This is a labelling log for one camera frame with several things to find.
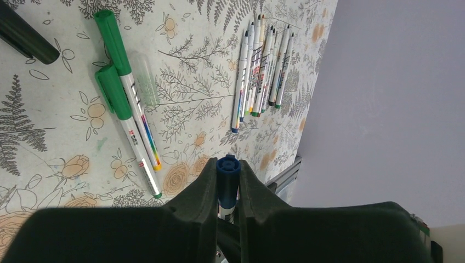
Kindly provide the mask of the white marker pen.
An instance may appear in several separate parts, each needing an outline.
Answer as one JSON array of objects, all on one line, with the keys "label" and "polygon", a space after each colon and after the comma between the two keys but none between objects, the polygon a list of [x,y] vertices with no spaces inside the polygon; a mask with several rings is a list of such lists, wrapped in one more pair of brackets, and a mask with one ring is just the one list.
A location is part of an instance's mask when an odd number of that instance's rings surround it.
[{"label": "white marker pen", "polygon": [[266,27],[265,16],[258,15],[246,28],[240,46],[230,131],[239,132],[250,115],[258,118],[267,108],[280,109],[293,58],[296,36],[290,25],[281,35],[276,27]]}]

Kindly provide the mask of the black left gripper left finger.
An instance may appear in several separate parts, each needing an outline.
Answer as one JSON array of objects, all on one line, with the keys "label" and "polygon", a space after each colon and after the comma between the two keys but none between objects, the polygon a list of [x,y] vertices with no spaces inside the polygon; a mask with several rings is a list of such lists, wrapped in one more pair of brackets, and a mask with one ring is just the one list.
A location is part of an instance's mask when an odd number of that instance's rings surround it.
[{"label": "black left gripper left finger", "polygon": [[53,208],[34,213],[4,262],[214,262],[216,159],[161,207]]}]

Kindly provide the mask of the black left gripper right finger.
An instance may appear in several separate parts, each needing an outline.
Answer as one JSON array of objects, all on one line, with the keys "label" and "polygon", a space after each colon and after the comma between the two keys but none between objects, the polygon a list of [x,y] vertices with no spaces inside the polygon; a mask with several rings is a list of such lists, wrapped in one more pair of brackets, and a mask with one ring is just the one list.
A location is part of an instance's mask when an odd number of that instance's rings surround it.
[{"label": "black left gripper right finger", "polygon": [[293,207],[241,161],[243,262],[431,262],[409,213],[395,202]]}]

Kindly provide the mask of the blue capped marker pen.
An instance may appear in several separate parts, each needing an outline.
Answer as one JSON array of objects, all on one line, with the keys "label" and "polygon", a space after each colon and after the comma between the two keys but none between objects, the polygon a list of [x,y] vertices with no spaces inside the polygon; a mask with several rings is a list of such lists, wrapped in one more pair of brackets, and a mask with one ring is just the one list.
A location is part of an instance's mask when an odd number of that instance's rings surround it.
[{"label": "blue capped marker pen", "polygon": [[219,217],[234,223],[241,164],[234,155],[226,155],[216,162]]}]

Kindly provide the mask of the black pen cap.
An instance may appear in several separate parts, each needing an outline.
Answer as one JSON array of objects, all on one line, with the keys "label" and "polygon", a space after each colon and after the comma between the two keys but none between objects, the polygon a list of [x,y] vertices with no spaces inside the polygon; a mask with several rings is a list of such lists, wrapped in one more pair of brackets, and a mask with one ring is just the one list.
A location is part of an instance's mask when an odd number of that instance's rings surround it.
[{"label": "black pen cap", "polygon": [[1,40],[29,59],[45,65],[56,61],[60,52],[30,26],[6,2],[1,1]]}]

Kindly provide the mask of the green capped marker pen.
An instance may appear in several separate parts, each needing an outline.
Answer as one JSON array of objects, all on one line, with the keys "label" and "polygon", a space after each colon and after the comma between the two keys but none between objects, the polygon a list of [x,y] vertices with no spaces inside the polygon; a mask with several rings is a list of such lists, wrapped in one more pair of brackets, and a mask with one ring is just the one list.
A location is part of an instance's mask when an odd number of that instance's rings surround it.
[{"label": "green capped marker pen", "polygon": [[141,95],[132,74],[132,68],[128,60],[115,14],[111,10],[103,9],[94,14],[94,19],[110,55],[110,59],[124,87],[124,91],[132,109],[133,118],[140,130],[141,138],[151,166],[155,171],[159,171],[162,168],[162,164],[152,137],[150,126],[144,114]]}]

